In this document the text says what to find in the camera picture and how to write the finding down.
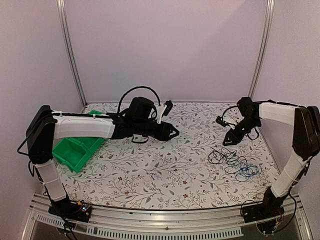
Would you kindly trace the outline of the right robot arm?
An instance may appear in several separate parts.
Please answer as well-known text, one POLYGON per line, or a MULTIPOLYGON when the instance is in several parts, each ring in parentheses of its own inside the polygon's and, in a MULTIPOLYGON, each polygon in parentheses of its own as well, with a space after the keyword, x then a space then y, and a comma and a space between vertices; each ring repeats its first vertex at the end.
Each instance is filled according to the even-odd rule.
POLYGON ((245 218, 269 218, 283 213, 283 202, 302 176, 308 172, 312 159, 320 153, 320 110, 315 105, 261 100, 242 97, 235 105, 241 119, 226 118, 224 110, 216 122, 229 127, 223 145, 235 146, 245 136, 263 127, 263 139, 280 169, 279 176, 267 187, 262 202, 241 211, 245 218))

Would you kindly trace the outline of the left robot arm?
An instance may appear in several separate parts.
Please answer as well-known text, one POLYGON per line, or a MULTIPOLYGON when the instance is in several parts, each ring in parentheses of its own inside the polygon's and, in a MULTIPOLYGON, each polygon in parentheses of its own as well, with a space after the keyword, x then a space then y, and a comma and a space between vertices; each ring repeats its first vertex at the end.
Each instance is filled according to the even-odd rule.
POLYGON ((141 96, 134 97, 128 108, 105 114, 67 113, 43 105, 27 128, 17 153, 27 156, 34 165, 55 209, 63 217, 70 217, 75 211, 74 205, 69 202, 53 162, 54 141, 65 138, 122 140, 140 135, 168 142, 180 134, 171 123, 162 120, 172 107, 170 100, 154 103, 141 96))

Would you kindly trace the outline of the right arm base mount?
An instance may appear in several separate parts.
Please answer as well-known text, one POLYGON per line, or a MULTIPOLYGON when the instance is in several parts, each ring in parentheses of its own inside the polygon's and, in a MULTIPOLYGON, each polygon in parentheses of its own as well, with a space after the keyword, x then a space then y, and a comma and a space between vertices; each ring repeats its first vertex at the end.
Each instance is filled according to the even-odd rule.
POLYGON ((240 206, 240 215, 245 223, 256 223, 258 231, 263 235, 273 235, 284 217, 282 206, 266 208, 262 203, 246 200, 240 206))

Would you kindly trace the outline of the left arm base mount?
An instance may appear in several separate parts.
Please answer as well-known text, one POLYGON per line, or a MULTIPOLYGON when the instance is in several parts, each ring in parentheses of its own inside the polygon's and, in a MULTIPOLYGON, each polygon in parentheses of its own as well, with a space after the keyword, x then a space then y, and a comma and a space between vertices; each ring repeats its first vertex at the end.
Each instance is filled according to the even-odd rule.
POLYGON ((53 201, 50 204, 48 213, 62 219, 88 223, 91 218, 92 204, 83 200, 72 202, 65 198, 60 201, 53 201))

